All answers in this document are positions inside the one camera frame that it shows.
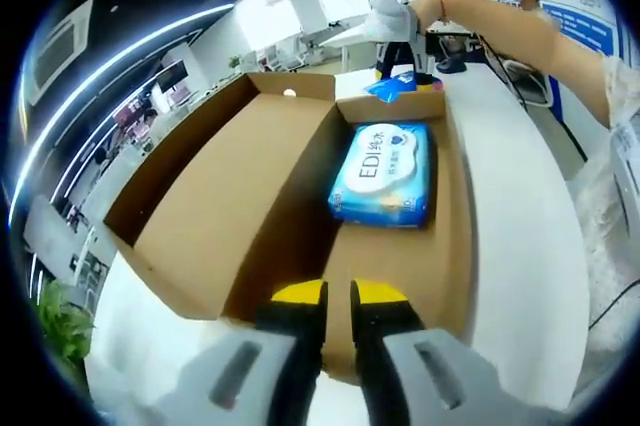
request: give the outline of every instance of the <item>desk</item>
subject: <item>desk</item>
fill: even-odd
[[[516,99],[485,65],[467,67],[442,80],[468,167],[475,223],[477,284],[468,342],[496,366],[506,391],[564,409],[587,338],[578,220],[551,152]],[[374,81],[373,69],[337,75],[336,98],[360,96]],[[178,318],[120,255],[95,323],[86,361],[92,391],[99,383],[92,367],[110,364],[145,404],[169,392],[181,365],[229,328],[222,321]],[[362,392],[323,373],[307,424],[342,423],[368,424]]]
[[[349,69],[349,46],[369,41],[362,25],[358,25],[323,41],[320,43],[320,47],[340,48],[342,51],[342,72],[346,73]]]

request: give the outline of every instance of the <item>ceiling light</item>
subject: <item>ceiling light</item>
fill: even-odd
[[[29,275],[29,297],[33,295],[33,281],[36,279],[36,261],[38,257],[33,254],[33,258],[31,260],[31,274]]]
[[[224,6],[218,6],[216,8],[207,9],[205,11],[201,11],[199,13],[192,14],[191,16],[187,16],[186,18],[182,18],[182,19],[180,19],[178,21],[175,21],[175,22],[173,22],[171,24],[168,24],[167,26],[154,31],[153,33],[145,36],[144,38],[136,41],[132,45],[130,45],[127,48],[123,49],[118,54],[116,54],[111,59],[109,59],[109,61],[107,61],[102,66],[100,66],[98,69],[96,69],[89,77],[87,77],[80,84],[80,86],[78,86],[67,97],[67,99],[64,100],[62,105],[60,105],[58,110],[53,114],[53,116],[51,117],[49,122],[45,125],[44,129],[42,130],[42,132],[40,133],[40,135],[38,136],[38,138],[34,142],[33,146],[31,147],[31,150],[29,151],[29,154],[27,155],[27,159],[25,160],[24,164],[22,165],[22,168],[20,170],[20,174],[18,175],[18,181],[16,182],[16,189],[15,189],[15,191],[13,193],[13,198],[11,199],[11,206],[9,208],[9,218],[8,218],[7,224],[9,226],[11,226],[11,221],[13,220],[13,213],[15,212],[16,205],[18,204],[18,198],[20,197],[20,193],[22,192],[22,188],[24,187],[24,183],[27,180],[27,175],[29,174],[29,171],[31,170],[31,167],[33,166],[33,163],[34,163],[34,161],[36,159],[37,154],[40,152],[40,149],[42,148],[42,145],[44,144],[45,140],[47,139],[47,137],[49,136],[49,134],[53,130],[54,126],[58,123],[58,121],[60,121],[60,119],[62,118],[62,115],[67,111],[67,109],[69,109],[71,104],[76,100],[76,98],[78,96],[80,96],[80,94],[84,90],[86,90],[89,86],[91,86],[91,84],[96,79],[98,79],[105,72],[107,72],[109,69],[111,69],[121,59],[127,57],[129,54],[134,52],[140,46],[145,45],[149,41],[157,38],[158,36],[161,36],[164,33],[169,32],[169,31],[171,31],[171,30],[173,30],[173,29],[175,29],[175,28],[177,28],[179,26],[182,26],[184,24],[187,24],[187,23],[190,23],[192,21],[195,21],[196,19],[200,19],[200,18],[203,18],[205,16],[209,16],[211,14],[219,13],[221,11],[226,11],[227,9],[231,9],[231,8],[233,8],[233,4],[225,4]]]
[[[40,273],[38,273],[38,290],[36,291],[36,304],[39,305],[40,304],[40,295],[42,294],[42,279],[44,276],[44,269],[40,270]]]

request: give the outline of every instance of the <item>blue tissue package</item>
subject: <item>blue tissue package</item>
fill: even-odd
[[[433,81],[433,90],[441,90],[442,81],[438,78],[433,78]],[[364,89],[385,103],[393,103],[401,93],[417,91],[418,86],[413,71],[406,71],[392,78],[380,79]]]
[[[420,227],[429,207],[430,135],[424,123],[360,126],[331,189],[343,221]]]

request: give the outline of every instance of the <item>woman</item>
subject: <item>woman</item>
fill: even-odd
[[[523,11],[526,11],[529,14],[535,14],[536,16],[539,16],[540,18],[547,21],[552,26],[558,27],[557,22],[549,14],[547,14],[547,12],[544,9],[542,9],[542,7],[540,6],[540,0],[513,0],[513,1],[515,1],[517,3],[517,6]],[[532,80],[530,79],[531,77],[537,76],[537,79],[534,81],[544,84],[544,78],[540,77],[540,75],[536,75],[536,73],[539,72],[539,71],[536,71],[536,68],[531,68],[529,67],[530,65],[528,63],[524,63],[523,61],[521,61],[520,64],[513,63],[513,62],[509,63],[509,65],[507,66],[507,70],[505,71],[503,70],[503,64],[505,60],[514,59],[514,58],[511,57],[505,51],[502,51],[500,49],[493,48],[493,51],[491,51],[491,49],[488,48],[486,45],[483,44],[483,46],[485,49],[485,55],[487,57],[487,60],[489,61],[489,65],[491,66],[491,69],[494,70],[494,72],[500,77],[500,79],[502,79],[502,81],[504,81],[507,84],[515,83],[515,85],[520,90],[521,94],[525,96],[525,101],[532,102],[532,103],[546,102],[545,95],[540,97],[540,93],[536,94],[535,92],[534,93],[530,92],[531,88],[533,88],[533,91],[536,91],[540,87],[540,86],[536,87],[535,83],[532,84]]]
[[[565,37],[538,15],[489,0],[415,0],[411,7],[422,30],[436,20],[454,21],[484,36],[494,49],[555,77],[605,127],[614,129],[634,115],[640,123],[640,73],[619,58],[604,57]],[[592,323],[613,299],[610,292],[603,294],[599,281],[605,278],[621,291],[638,279],[640,258],[630,258],[625,253],[625,217],[608,141],[589,159],[574,182],[580,185],[575,206],[585,242]],[[590,354],[595,357],[596,353],[602,356],[603,352],[620,351],[631,339],[640,319],[638,289],[631,290],[625,298],[635,318],[627,315],[619,317],[621,321],[617,323],[603,321],[594,325],[585,364]]]

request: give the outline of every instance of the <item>robotic arm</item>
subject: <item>robotic arm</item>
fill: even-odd
[[[320,374],[327,283],[289,286],[192,361],[159,404],[165,424],[304,425]],[[442,330],[425,330],[384,283],[351,287],[356,371],[371,424],[559,424],[559,413],[505,393],[491,364]]]

